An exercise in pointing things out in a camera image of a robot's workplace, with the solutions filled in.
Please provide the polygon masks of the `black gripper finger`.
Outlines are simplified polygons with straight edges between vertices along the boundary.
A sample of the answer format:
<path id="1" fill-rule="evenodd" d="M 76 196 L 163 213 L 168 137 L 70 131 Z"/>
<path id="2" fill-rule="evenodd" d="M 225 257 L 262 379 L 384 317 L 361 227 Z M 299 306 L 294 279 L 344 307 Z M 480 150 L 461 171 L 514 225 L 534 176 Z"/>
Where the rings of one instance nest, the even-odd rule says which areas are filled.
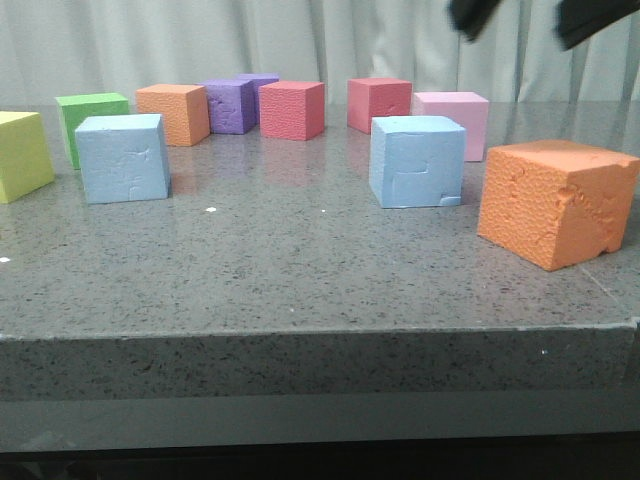
<path id="1" fill-rule="evenodd" d="M 562 0 L 556 33 L 563 49 L 569 50 L 638 10 L 638 0 Z"/>
<path id="2" fill-rule="evenodd" d="M 453 28 L 467 41 L 474 42 L 500 3 L 500 0 L 451 0 L 447 9 Z"/>

